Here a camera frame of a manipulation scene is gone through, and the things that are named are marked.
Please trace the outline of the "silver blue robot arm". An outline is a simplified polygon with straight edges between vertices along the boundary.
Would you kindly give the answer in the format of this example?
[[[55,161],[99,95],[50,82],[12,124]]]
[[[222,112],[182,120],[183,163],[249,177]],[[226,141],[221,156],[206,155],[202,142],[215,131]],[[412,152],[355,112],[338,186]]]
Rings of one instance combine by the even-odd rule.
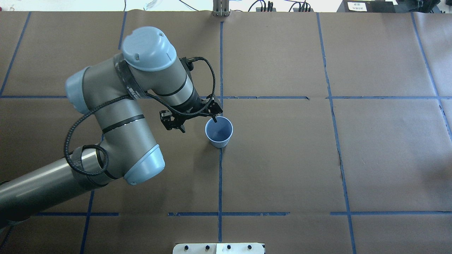
[[[194,117],[216,121],[223,112],[215,92],[201,99],[191,77],[201,56],[179,58],[158,28],[140,27],[122,42],[121,52],[66,80],[66,96],[82,114],[64,140],[64,156],[1,184],[1,229],[31,215],[124,178],[143,183],[165,168],[165,161],[137,103],[152,98],[165,129],[185,132]]]

